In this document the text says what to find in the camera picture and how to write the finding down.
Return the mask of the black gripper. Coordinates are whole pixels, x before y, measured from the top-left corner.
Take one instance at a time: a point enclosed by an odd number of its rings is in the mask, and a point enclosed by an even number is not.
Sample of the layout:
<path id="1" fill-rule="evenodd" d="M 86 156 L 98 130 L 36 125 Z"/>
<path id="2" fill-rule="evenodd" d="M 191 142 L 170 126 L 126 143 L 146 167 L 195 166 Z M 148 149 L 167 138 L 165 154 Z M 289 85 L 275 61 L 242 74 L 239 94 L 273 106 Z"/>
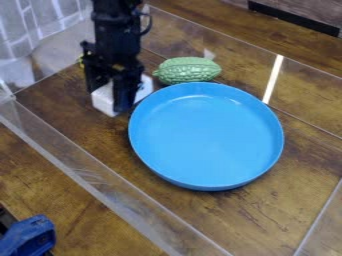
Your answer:
<path id="1" fill-rule="evenodd" d="M 142 84 L 142 0 L 91 0 L 95 42 L 83 41 L 82 64 L 87 91 L 92 93 L 112 78 L 114 111 L 127 111 Z"/>

